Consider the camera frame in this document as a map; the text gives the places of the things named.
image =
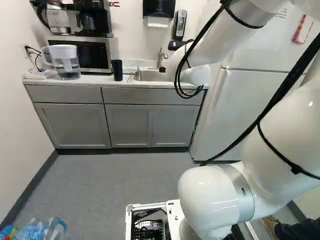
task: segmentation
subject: microwave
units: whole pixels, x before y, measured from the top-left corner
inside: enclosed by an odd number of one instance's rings
[[[119,59],[116,37],[87,37],[52,35],[47,38],[48,45],[76,45],[79,65],[83,73],[112,74],[111,60]]]

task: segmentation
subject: hand sanitizer dispenser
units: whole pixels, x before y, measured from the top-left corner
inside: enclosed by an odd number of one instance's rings
[[[185,35],[187,11],[180,9],[175,13],[174,24],[172,29],[172,39],[182,41]]]

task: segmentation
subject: black tumbler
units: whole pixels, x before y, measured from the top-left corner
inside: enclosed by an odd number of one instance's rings
[[[122,81],[123,79],[122,78],[122,74],[123,74],[122,60],[119,60],[119,59],[111,60],[111,65],[112,65],[114,80],[116,82]]]

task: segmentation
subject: white refrigerator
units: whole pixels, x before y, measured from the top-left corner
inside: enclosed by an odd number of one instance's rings
[[[212,84],[190,146],[195,161],[205,161],[228,147],[267,106],[320,31],[320,24],[307,16],[297,38],[305,43],[293,42],[303,16],[303,12],[288,4],[248,42],[223,60],[217,70],[213,70]],[[292,89],[297,89],[304,77],[302,75]],[[241,160],[243,142],[217,160]]]

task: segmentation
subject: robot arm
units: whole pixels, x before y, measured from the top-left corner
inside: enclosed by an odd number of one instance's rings
[[[209,79],[199,81],[198,76],[192,74],[192,71],[197,71],[197,66],[214,64],[223,60],[241,43],[255,34],[259,27],[264,26],[271,20],[288,2],[289,0],[234,0],[227,3],[230,12],[223,10],[193,49],[188,57],[189,65],[193,69],[190,69],[188,75],[185,74],[181,81],[195,85],[208,83]],[[217,2],[212,0],[205,7],[206,12],[213,15],[217,11]],[[192,44],[188,43],[186,48],[183,46],[172,55],[166,69],[169,78],[173,79],[186,49],[189,49]],[[182,70],[186,69],[188,69],[187,63],[184,64]]]
[[[241,21],[262,26],[287,2],[236,0],[230,9]],[[303,10],[309,9],[307,13],[319,18],[320,1],[292,0],[292,3]],[[192,74],[194,69],[223,60],[255,31],[258,29],[240,24],[224,10],[190,54],[188,62],[192,68],[183,77],[198,83],[199,76]],[[184,54],[184,47],[173,54],[167,68],[169,76],[175,75]],[[319,119],[320,82],[311,80],[278,103],[261,121],[260,130],[294,164],[320,176]],[[196,167],[182,175],[178,191],[186,221],[180,226],[180,236],[186,236],[183,232],[191,227],[203,240],[223,239],[230,233],[231,225],[273,214],[317,186],[320,180],[293,174],[256,128],[246,140],[242,162]]]

